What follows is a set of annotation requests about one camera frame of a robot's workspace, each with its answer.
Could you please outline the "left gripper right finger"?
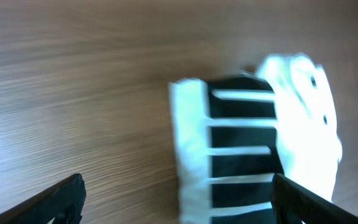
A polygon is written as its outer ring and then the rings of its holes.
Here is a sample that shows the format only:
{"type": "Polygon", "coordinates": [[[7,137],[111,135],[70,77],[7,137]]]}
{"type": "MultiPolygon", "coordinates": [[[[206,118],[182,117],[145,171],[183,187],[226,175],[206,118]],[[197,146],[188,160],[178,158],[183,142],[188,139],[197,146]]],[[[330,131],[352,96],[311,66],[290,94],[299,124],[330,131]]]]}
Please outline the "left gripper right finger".
{"type": "Polygon", "coordinates": [[[358,217],[284,175],[272,180],[272,207],[278,224],[358,224],[358,217]]]}

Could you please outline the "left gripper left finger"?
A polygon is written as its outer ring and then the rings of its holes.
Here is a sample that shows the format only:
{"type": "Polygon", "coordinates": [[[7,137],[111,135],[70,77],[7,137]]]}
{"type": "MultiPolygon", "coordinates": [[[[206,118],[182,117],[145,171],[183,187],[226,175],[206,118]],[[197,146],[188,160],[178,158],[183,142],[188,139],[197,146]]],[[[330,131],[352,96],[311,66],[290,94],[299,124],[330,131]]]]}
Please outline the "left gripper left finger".
{"type": "Polygon", "coordinates": [[[81,174],[73,174],[0,214],[0,224],[79,224],[86,189],[81,174]]]}

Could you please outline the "white t-shirt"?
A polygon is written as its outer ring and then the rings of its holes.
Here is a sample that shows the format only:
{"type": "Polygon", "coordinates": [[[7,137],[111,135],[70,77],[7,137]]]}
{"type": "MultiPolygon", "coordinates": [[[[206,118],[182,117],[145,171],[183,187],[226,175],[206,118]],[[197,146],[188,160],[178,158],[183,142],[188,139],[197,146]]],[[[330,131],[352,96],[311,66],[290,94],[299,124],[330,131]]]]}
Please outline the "white t-shirt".
{"type": "Polygon", "coordinates": [[[184,78],[169,94],[181,223],[274,223],[275,174],[332,199],[342,145],[309,56],[272,54],[253,74],[184,78]]]}

